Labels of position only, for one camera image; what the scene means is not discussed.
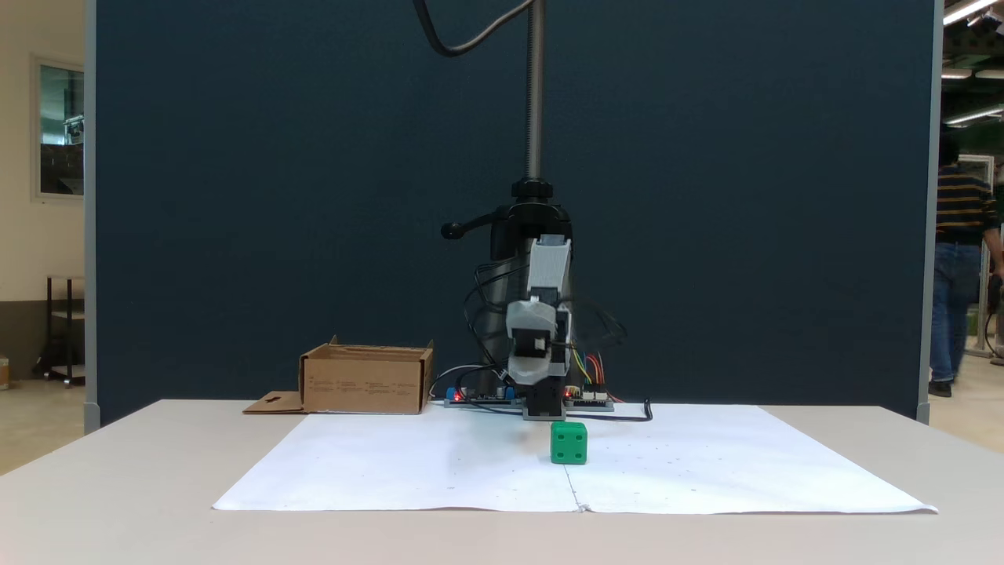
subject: cardboard box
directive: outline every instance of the cardboard box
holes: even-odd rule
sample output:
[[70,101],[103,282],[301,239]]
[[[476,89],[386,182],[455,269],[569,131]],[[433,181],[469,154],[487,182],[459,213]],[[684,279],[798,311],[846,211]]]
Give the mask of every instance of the cardboard box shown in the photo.
[[0,390],[10,388],[10,360],[0,355]]
[[426,348],[339,345],[332,338],[300,356],[299,390],[273,391],[245,414],[316,412],[418,414],[433,382]]

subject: white table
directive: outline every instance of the white table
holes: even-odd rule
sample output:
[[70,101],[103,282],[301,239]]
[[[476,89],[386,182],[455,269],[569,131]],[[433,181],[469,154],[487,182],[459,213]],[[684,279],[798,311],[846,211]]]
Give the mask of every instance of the white table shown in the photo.
[[1004,456],[880,408],[766,407],[940,515],[211,510],[303,418],[248,404],[161,401],[0,477],[0,562],[1004,563]]

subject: person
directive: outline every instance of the person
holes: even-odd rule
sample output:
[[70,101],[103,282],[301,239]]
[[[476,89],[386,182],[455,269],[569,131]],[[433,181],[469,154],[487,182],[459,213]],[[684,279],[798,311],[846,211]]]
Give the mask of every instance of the person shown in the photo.
[[969,334],[969,305],[979,300],[981,241],[1004,275],[1000,219],[993,191],[959,167],[959,146],[945,133],[938,158],[938,219],[931,312],[928,392],[951,397]]

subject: green dice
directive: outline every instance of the green dice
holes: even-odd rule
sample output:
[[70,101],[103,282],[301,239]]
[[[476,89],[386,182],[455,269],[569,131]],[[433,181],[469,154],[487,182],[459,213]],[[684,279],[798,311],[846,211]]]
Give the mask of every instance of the green dice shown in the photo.
[[588,436],[581,422],[551,422],[551,463],[585,465]]

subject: jeans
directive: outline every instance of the jeans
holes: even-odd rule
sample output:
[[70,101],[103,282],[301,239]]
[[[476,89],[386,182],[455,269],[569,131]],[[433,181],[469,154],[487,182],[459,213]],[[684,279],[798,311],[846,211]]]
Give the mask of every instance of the jeans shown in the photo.
[[935,247],[935,295],[931,313],[933,381],[951,382],[966,350],[969,305],[980,297],[979,245],[938,243]]

